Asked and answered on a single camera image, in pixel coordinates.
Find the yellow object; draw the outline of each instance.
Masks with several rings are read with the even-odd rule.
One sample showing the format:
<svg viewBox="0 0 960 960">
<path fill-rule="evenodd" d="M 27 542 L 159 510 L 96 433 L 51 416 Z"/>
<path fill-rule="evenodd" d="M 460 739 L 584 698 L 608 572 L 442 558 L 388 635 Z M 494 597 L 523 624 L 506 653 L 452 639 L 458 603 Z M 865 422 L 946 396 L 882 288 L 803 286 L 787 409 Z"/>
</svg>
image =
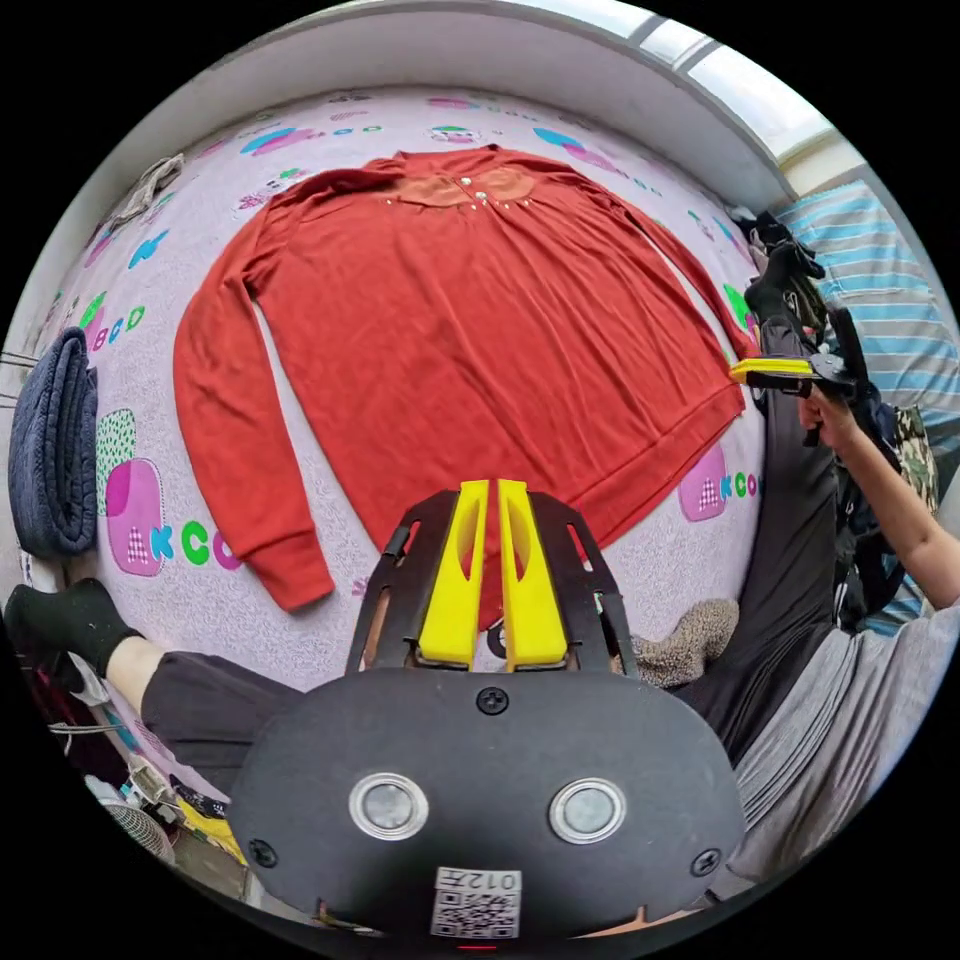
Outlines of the yellow object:
<svg viewBox="0 0 960 960">
<path fill-rule="evenodd" d="M 730 368 L 730 376 L 737 383 L 746 383 L 747 375 L 751 373 L 779 373 L 791 377 L 815 376 L 810 361 L 796 357 L 750 357 Z"/>
<path fill-rule="evenodd" d="M 507 669 L 559 663 L 566 656 L 567 640 L 527 485 L 517 480 L 497 484 Z"/>
<path fill-rule="evenodd" d="M 232 857 L 239 860 L 244 866 L 247 866 L 247 861 L 243 859 L 240 847 L 237 841 L 234 840 L 230 825 L 226 820 L 205 817 L 180 797 L 177 797 L 177 805 L 183 811 L 184 818 L 187 821 L 186 826 L 190 830 L 204 834 L 207 839 L 213 841 L 216 846 L 226 850 Z"/>
<path fill-rule="evenodd" d="M 486 480 L 460 484 L 460 496 L 420 631 L 420 655 L 431 663 L 456 663 L 468 670 L 473 668 L 489 492 Z M 470 556 L 469 576 L 462 564 L 467 556 Z"/>
</svg>

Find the qr code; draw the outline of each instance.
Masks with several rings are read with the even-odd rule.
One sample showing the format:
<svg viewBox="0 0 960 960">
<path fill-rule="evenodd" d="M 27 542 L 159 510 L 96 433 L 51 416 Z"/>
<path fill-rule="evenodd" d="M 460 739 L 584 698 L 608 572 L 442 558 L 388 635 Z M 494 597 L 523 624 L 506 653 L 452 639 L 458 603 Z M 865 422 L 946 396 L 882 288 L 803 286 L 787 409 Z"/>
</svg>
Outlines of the qr code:
<svg viewBox="0 0 960 960">
<path fill-rule="evenodd" d="M 430 932 L 437 937 L 512 939 L 520 932 L 520 894 L 438 890 Z"/>
</svg>

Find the striped pillow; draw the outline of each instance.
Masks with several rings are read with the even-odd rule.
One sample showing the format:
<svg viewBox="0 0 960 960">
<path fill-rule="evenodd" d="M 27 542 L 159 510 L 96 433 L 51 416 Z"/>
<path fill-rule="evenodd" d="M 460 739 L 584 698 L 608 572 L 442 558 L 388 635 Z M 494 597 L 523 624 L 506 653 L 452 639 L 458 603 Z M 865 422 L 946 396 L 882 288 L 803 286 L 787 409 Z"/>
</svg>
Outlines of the striped pillow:
<svg viewBox="0 0 960 960">
<path fill-rule="evenodd" d="M 941 494 L 960 465 L 960 335 L 941 316 L 913 252 L 861 180 L 801 200 L 777 219 L 812 247 L 828 302 L 846 307 L 860 334 L 870 379 L 887 403 L 920 408 Z M 827 336 L 831 347 L 835 346 Z M 920 615 L 923 597 L 905 577 L 867 625 L 885 635 Z"/>
</svg>

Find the sweater sleeve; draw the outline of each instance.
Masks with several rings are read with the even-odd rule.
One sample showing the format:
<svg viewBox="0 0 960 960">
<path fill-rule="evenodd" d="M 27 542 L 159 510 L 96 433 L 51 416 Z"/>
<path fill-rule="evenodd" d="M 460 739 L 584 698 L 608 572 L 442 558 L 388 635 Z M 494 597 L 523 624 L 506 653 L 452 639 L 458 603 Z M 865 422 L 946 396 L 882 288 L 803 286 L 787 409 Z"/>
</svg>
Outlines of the sweater sleeve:
<svg viewBox="0 0 960 960">
<path fill-rule="evenodd" d="M 221 536 L 292 611 L 334 584 L 251 299 L 294 226 L 292 198 L 276 200 L 227 245 L 187 307 L 173 384 L 190 463 Z"/>
<path fill-rule="evenodd" d="M 729 306 L 720 296 L 716 285 L 709 274 L 703 269 L 696 257 L 666 228 L 655 223 L 641 210 L 630 204 L 623 203 L 626 217 L 665 254 L 676 268 L 690 281 L 690 285 L 703 297 L 707 306 L 716 314 L 724 331 L 730 338 L 730 344 L 739 360 L 747 357 L 759 356 L 760 350 L 756 343 L 743 331 L 737 323 Z"/>
<path fill-rule="evenodd" d="M 738 359 L 759 356 L 756 343 L 737 323 L 730 308 L 720 296 L 710 275 L 696 257 L 666 228 L 661 227 L 642 210 L 606 190 L 567 164 L 537 157 L 533 154 L 507 152 L 504 159 L 519 163 L 528 170 L 545 174 L 568 183 L 575 189 L 589 194 L 601 207 L 614 216 L 623 217 L 627 223 L 639 229 L 661 253 L 687 278 L 690 285 L 703 297 L 707 306 L 716 314 Z"/>
</svg>

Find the navy towel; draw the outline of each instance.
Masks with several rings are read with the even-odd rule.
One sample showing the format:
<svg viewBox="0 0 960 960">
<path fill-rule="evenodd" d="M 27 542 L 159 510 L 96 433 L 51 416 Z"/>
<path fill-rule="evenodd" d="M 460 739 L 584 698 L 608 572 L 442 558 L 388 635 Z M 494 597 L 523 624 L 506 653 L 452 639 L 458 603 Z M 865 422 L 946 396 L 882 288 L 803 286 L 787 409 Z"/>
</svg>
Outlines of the navy towel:
<svg viewBox="0 0 960 960">
<path fill-rule="evenodd" d="M 65 330 L 27 377 L 13 413 L 7 485 L 20 546 L 76 556 L 97 536 L 97 375 L 83 331 Z"/>
</svg>

